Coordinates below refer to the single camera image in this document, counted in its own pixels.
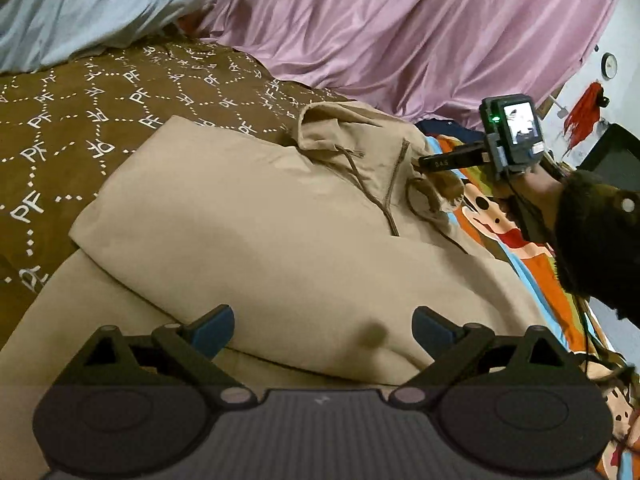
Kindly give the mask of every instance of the beige hoodie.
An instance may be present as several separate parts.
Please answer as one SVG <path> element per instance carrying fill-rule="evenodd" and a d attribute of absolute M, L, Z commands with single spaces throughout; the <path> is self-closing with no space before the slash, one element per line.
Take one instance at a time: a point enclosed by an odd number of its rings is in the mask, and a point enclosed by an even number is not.
<path fill-rule="evenodd" d="M 415 173 L 431 150 L 413 125 L 320 103 L 293 136 L 174 117 L 111 176 L 0 352 L 0 478 L 46 470 L 31 414 L 104 324 L 149 333 L 227 303 L 236 332 L 215 362 L 256 390 L 405 382 L 432 362 L 411 334 L 422 304 L 503 335 L 545 324 L 509 264 L 450 221 L 460 180 Z"/>

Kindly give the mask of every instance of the wall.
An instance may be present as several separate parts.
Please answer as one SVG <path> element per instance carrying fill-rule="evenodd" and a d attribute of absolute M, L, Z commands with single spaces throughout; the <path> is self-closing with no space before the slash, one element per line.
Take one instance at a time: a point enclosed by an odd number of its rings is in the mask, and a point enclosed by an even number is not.
<path fill-rule="evenodd" d="M 587 87 L 599 80 L 610 99 L 609 107 L 602 110 L 602 117 L 610 123 L 618 123 L 640 137 L 640 0 L 619 0 L 602 38 L 598 52 L 592 52 L 584 66 L 564 86 L 558 102 L 569 111 L 578 102 Z M 615 54 L 618 75 L 604 81 L 600 65 L 606 52 Z M 562 136 L 564 119 L 559 119 L 558 107 L 553 106 L 542 121 L 542 130 L 548 149 L 560 160 L 567 149 Z M 595 145 L 604 131 L 594 131 L 574 148 L 564 160 L 578 166 Z"/>

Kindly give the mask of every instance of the round clock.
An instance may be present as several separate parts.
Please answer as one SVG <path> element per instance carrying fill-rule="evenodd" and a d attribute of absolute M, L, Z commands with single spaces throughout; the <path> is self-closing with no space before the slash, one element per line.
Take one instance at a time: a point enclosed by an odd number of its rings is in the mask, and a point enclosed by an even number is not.
<path fill-rule="evenodd" d="M 602 56 L 602 75 L 607 79 L 615 78 L 618 73 L 618 60 L 616 56 L 607 52 Z"/>

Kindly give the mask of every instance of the pink curtain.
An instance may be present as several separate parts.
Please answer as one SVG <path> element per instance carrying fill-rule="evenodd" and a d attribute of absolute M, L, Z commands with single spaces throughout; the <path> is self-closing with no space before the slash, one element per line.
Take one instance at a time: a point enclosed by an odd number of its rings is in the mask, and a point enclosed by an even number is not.
<path fill-rule="evenodd" d="M 198 33 L 276 78 L 472 128 L 484 97 L 541 102 L 573 75 L 616 1 L 218 0 Z"/>

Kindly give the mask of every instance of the red hanging object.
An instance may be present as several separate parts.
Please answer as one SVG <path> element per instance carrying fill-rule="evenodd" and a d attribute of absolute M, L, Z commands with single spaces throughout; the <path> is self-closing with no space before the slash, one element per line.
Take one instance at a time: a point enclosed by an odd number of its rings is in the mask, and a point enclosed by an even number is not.
<path fill-rule="evenodd" d="M 567 152 L 586 139 L 600 120 L 599 101 L 602 95 L 604 95 L 602 85 L 598 82 L 591 83 L 564 120 L 564 136 L 570 136 Z"/>

